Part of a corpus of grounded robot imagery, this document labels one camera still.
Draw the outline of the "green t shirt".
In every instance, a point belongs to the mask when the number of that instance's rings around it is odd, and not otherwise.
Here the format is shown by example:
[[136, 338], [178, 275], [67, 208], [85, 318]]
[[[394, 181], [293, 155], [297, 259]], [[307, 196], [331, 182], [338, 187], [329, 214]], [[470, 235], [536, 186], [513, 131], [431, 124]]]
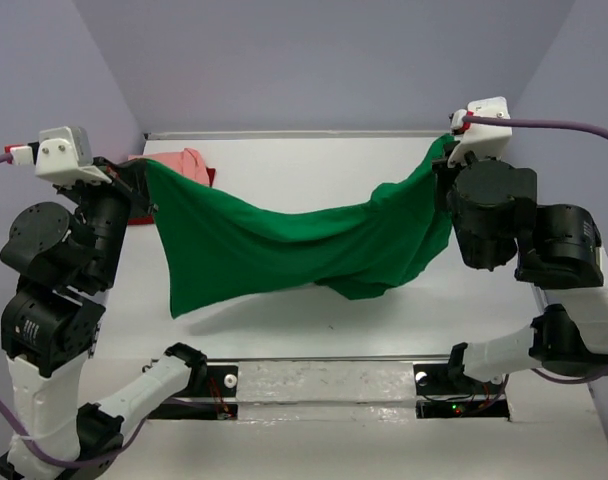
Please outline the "green t shirt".
[[432, 163], [453, 140], [438, 137], [406, 179], [380, 184], [364, 203], [294, 214], [258, 208], [148, 160], [171, 316], [307, 284], [362, 300], [413, 281], [449, 243], [452, 223], [435, 207]]

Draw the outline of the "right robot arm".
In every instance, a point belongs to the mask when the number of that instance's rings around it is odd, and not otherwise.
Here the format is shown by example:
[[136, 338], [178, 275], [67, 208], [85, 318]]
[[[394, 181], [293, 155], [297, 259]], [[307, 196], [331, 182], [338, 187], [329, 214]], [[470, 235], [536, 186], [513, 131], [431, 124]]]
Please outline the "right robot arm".
[[478, 382], [531, 370], [558, 384], [608, 376], [608, 256], [588, 210], [540, 205], [537, 175], [449, 140], [433, 160], [435, 203], [453, 224], [463, 263], [492, 271], [517, 262], [514, 278], [531, 286], [540, 311], [525, 327], [482, 343], [452, 347], [446, 384], [466, 392]]

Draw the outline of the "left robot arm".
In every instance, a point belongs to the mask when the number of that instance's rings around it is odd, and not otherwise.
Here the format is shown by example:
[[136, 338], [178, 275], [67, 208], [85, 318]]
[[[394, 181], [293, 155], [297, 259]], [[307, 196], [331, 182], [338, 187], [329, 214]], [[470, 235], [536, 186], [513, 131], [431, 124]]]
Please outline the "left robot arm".
[[96, 158], [101, 181], [75, 174], [56, 189], [75, 204], [42, 202], [12, 223], [1, 261], [18, 273], [1, 316], [1, 346], [12, 378], [15, 420], [7, 479], [95, 479], [135, 439], [148, 415], [178, 393], [199, 392], [206, 356], [178, 343], [132, 383], [80, 404], [82, 368], [96, 343], [128, 222], [152, 214], [142, 159]]

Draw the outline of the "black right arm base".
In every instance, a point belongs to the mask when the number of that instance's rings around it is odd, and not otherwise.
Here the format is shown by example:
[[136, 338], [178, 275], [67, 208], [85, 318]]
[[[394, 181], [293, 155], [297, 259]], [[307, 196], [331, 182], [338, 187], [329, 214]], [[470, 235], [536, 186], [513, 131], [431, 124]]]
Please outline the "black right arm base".
[[416, 417], [431, 419], [497, 418], [510, 419], [505, 386], [480, 382], [465, 376], [449, 375], [442, 363], [413, 366]]

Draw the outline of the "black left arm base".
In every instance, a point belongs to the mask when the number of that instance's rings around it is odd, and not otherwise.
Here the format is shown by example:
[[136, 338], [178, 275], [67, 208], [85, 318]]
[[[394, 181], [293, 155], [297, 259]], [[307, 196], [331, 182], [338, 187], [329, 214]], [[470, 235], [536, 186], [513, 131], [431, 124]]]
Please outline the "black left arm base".
[[238, 365], [210, 363], [205, 379], [192, 383], [153, 410], [150, 420], [236, 420]]

